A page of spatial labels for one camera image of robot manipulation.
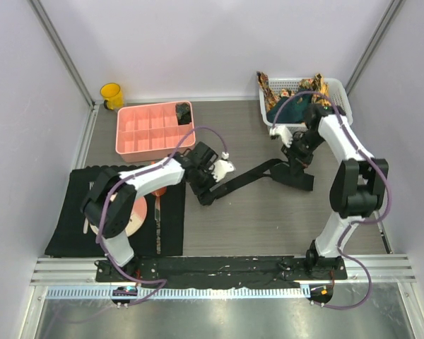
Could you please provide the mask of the black tie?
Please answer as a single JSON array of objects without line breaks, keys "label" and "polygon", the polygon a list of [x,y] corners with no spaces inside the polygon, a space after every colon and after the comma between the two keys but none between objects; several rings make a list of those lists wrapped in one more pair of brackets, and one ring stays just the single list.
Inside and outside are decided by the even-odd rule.
[{"label": "black tie", "polygon": [[220,185],[213,191],[213,197],[222,198],[264,177],[302,191],[312,191],[314,186],[314,177],[305,173],[303,165],[296,160],[270,159]]}]

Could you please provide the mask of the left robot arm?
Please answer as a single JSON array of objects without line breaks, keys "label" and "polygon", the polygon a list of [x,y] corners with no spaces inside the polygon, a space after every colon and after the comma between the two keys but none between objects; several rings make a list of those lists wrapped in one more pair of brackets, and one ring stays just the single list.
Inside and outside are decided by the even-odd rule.
[{"label": "left robot arm", "polygon": [[104,169],[84,198],[80,210],[97,227],[96,242],[112,259],[112,274],[122,282],[130,281],[136,264],[125,229],[135,200],[158,189],[186,180],[201,204],[212,199],[211,188],[235,171],[229,154],[221,156],[200,142],[194,149],[176,152],[161,161],[139,169],[117,172]]}]

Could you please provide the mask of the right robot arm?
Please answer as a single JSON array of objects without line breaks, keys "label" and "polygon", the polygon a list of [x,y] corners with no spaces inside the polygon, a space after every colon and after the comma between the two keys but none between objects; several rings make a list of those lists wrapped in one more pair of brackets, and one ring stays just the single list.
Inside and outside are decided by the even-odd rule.
[{"label": "right robot arm", "polygon": [[331,267],[338,269],[339,260],[344,258],[343,249],[356,227],[368,223],[380,208],[389,209],[389,165],[366,150],[339,106],[308,105],[305,126],[304,131],[295,133],[284,125],[273,126],[271,135],[281,138],[289,166],[300,167],[290,178],[303,190],[311,187],[312,176],[302,170],[311,163],[319,145],[327,143],[338,161],[329,191],[332,213],[306,252],[306,273],[320,279]]}]

